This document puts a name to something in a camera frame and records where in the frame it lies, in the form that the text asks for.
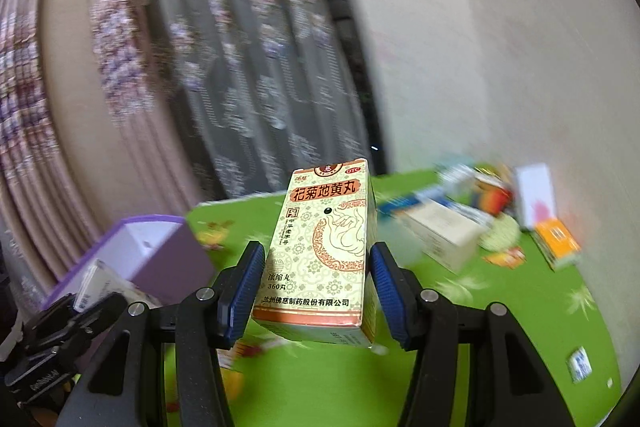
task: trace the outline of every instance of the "sheer curtain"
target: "sheer curtain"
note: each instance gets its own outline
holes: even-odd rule
[[[181,132],[202,138],[209,174],[229,196],[286,188],[296,168],[367,157],[325,0],[146,0],[146,14],[164,74],[184,94],[191,130]]]

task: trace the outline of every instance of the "curtain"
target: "curtain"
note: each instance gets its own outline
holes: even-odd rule
[[[0,233],[34,292],[50,290],[101,235],[58,145],[37,22],[38,0],[0,0]]]
[[[301,167],[368,157],[350,70],[325,0],[145,0],[155,56],[198,165],[238,197]]]
[[[201,202],[165,101],[139,0],[95,0],[94,54],[111,118],[119,128],[156,213],[184,215]]]
[[[27,319],[40,311],[47,292],[38,282],[14,236],[0,216],[0,257],[9,275],[9,288],[22,316]]]

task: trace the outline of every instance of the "metal screw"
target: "metal screw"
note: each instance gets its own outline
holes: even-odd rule
[[[198,291],[196,291],[196,298],[198,299],[198,301],[208,301],[215,294],[216,293],[209,287],[200,288]]]
[[[494,302],[489,309],[494,315],[498,315],[498,317],[502,317],[507,314],[507,306],[500,304],[500,302]]]
[[[136,317],[142,315],[145,312],[145,305],[142,302],[134,302],[129,306],[129,315]]]
[[[420,292],[420,298],[425,302],[435,302],[438,300],[438,292],[436,290],[422,290]]]

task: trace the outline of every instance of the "white and orange medicine box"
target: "white and orange medicine box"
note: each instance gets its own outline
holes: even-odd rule
[[[378,298],[367,264],[375,237],[365,159],[294,171],[254,320],[292,341],[370,346]]]
[[[573,264],[578,259],[580,246],[562,221],[555,217],[538,223],[533,232],[533,239],[554,270]]]

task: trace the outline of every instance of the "table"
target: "table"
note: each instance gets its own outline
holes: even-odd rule
[[[435,180],[431,171],[374,178],[380,202]],[[224,251],[214,263],[233,266],[250,240],[268,249],[284,195],[254,196],[198,206],[187,216],[194,232],[209,223],[226,223]],[[486,263],[478,255],[458,275],[430,257],[415,266],[425,287],[435,288],[457,304],[484,309],[492,301],[506,304],[531,338],[554,377],[577,427],[594,427],[621,396],[614,348],[604,320],[574,266],[553,272],[529,235],[521,247],[526,263],[514,270]],[[264,340],[270,332],[250,321],[245,338]],[[376,349],[318,343],[286,343],[255,358],[239,359],[244,387],[231,404],[237,427],[391,427],[404,402],[414,353],[391,339],[378,314]],[[570,353],[584,346],[593,373],[573,383],[566,367]],[[168,363],[166,372],[172,377]],[[468,389],[468,347],[460,347],[456,398],[451,425],[462,427]],[[179,425],[177,413],[169,425]]]

